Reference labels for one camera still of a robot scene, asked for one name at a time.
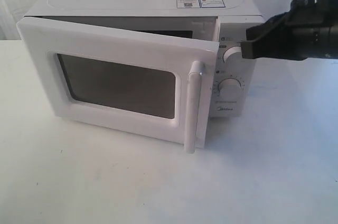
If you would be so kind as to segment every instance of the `control panel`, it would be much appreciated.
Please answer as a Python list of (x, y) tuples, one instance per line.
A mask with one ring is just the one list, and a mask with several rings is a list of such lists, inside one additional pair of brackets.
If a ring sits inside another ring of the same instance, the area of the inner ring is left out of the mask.
[(212, 88), (210, 117), (233, 117), (242, 112), (255, 60), (242, 58), (240, 42), (246, 29), (261, 24), (261, 16), (220, 17), (219, 51)]

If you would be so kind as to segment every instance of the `microwave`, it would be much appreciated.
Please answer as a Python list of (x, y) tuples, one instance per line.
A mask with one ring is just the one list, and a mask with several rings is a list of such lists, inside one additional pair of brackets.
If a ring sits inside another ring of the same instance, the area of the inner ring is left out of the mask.
[(239, 116), (252, 0), (39, 0), (18, 30), (56, 116), (203, 148)]

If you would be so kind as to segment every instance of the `midea logo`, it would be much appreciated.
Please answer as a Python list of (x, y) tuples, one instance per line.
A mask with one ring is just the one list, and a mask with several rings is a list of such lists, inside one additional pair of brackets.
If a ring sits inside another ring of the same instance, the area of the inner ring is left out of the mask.
[(217, 107), (217, 111), (232, 111), (233, 109), (224, 108), (224, 107)]

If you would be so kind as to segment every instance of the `microwave door handle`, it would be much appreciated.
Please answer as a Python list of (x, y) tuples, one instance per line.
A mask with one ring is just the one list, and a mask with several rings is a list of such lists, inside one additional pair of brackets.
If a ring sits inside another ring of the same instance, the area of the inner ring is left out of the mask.
[(203, 69), (203, 62), (194, 61), (188, 76), (184, 149), (190, 154), (195, 152)]

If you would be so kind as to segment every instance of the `robotic arm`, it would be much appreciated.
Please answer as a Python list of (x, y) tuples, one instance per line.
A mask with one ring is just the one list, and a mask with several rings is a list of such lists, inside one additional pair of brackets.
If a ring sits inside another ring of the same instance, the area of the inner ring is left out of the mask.
[(338, 0), (292, 0), (291, 10), (247, 29), (245, 59), (338, 59)]

